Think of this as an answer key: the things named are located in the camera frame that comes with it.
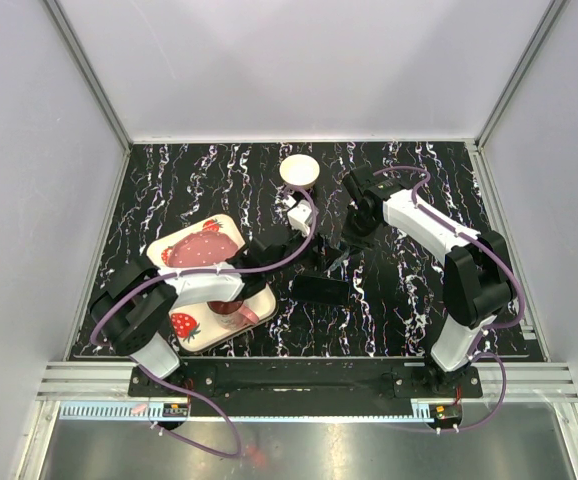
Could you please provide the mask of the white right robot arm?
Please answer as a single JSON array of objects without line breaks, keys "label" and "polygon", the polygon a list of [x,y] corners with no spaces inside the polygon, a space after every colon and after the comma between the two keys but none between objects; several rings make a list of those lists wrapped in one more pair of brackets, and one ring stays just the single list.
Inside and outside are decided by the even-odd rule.
[{"label": "white right robot arm", "polygon": [[408,235],[441,264],[446,318],[418,376],[429,393],[441,397],[457,388],[485,333],[502,328],[498,315],[516,301],[516,317],[506,325],[517,325],[526,299],[500,233],[468,228],[423,200],[419,191],[430,180],[428,171],[418,171],[422,178],[413,187],[390,177],[390,171],[359,167],[344,176],[353,203],[343,237],[354,249],[365,248],[380,227],[389,226]]}]

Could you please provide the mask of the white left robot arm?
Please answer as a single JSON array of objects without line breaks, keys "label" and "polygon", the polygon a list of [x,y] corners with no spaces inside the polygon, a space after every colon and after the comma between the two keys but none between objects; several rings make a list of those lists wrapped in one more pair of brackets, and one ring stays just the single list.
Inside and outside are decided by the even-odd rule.
[{"label": "white left robot arm", "polygon": [[190,355],[268,322],[279,301],[272,274],[313,260],[324,239],[306,225],[276,225],[247,243],[235,221],[212,215],[148,245],[92,297],[90,340],[130,357],[165,396],[184,386]]}]

